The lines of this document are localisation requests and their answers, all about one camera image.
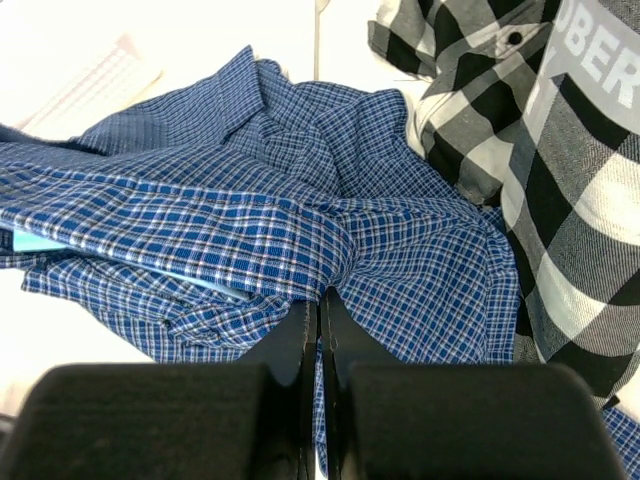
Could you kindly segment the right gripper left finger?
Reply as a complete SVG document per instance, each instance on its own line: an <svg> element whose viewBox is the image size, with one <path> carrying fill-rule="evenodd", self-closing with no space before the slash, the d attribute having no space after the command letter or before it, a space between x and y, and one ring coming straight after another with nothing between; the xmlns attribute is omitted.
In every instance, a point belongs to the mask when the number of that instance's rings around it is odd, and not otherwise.
<svg viewBox="0 0 640 480"><path fill-rule="evenodd" d="M310 479L316 307L231 363L48 372L1 449L5 479Z"/></svg>

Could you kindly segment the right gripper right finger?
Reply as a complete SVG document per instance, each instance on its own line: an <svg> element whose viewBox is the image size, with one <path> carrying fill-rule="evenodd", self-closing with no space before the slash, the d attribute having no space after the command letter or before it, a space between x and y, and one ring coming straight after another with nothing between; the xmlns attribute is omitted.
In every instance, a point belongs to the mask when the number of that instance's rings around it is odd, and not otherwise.
<svg viewBox="0 0 640 480"><path fill-rule="evenodd" d="M405 364L329 289L319 306L332 479L621 479L584 381L561 365Z"/></svg>

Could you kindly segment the blue plaid shirt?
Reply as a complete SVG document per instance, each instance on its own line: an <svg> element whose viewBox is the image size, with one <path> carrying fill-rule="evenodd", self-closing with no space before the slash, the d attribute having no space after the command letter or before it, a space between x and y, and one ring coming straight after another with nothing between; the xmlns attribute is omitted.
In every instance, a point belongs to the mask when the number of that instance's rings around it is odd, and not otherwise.
<svg viewBox="0 0 640 480"><path fill-rule="evenodd" d="M66 141L3 127L1 264L24 271L25 290L79 304L151 364L234 362L294 303L313 303L312 442L328 474L319 306L329 289L402 363L545 365L514 359L520 277L501 208L448 185L407 145L405 120L395 90L294 84L245 48ZM14 229L84 253L14 252ZM621 479L637 478L638 423L598 405L581 379Z"/></svg>

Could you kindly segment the blue hanger of plaid shirt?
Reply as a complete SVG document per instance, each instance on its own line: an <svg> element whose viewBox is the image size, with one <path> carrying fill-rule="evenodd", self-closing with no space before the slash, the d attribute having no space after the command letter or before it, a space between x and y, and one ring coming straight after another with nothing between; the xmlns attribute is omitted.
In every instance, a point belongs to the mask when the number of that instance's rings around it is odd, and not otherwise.
<svg viewBox="0 0 640 480"><path fill-rule="evenodd" d="M28 233L26 231L14 229L11 231L11 233L12 233L12 248L13 248L13 251L17 253L53 252L53 251L62 251L62 250L73 250L80 253L84 253L84 250L79 249L78 247L69 246L64 243L56 242L32 233ZM202 288L207 288L215 292L218 292L220 294L224 294L233 299L242 300L242 301L249 300L248 293L240 290L236 290L230 287L226 287L221 284L216 284L216 283L198 279L198 278L187 277L177 273L160 270L150 266L139 265L134 262L129 262L125 260L121 260L121 263L124 263L132 267L143 268L147 271L162 274L170 278L173 278L175 280L184 281Z"/></svg>

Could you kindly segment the black white checked shirt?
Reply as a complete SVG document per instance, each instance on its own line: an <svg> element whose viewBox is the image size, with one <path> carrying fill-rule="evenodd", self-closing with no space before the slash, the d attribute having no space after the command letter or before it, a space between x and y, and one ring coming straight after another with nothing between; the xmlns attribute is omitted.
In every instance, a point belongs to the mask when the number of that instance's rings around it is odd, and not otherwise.
<svg viewBox="0 0 640 480"><path fill-rule="evenodd" d="M639 5L385 1L380 58L427 83L410 144L502 210L521 305L516 356L564 364L639 412Z"/></svg>

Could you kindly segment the white plastic basket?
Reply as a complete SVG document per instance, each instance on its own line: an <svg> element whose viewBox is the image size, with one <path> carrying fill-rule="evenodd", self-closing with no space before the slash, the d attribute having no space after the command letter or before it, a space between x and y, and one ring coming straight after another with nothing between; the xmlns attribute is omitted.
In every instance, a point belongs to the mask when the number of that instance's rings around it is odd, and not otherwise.
<svg viewBox="0 0 640 480"><path fill-rule="evenodd" d="M124 33L16 128L36 137L68 139L133 104L161 76L161 67L146 59Z"/></svg>

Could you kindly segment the metal clothes rack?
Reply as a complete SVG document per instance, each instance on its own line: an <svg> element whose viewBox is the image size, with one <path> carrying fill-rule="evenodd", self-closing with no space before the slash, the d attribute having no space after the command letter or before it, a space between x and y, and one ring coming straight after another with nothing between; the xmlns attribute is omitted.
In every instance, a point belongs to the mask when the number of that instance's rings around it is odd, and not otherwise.
<svg viewBox="0 0 640 480"><path fill-rule="evenodd" d="M313 79L318 80L320 75L320 50L321 50L321 21L322 14L329 5L330 0L314 1L314 39L313 39Z"/></svg>

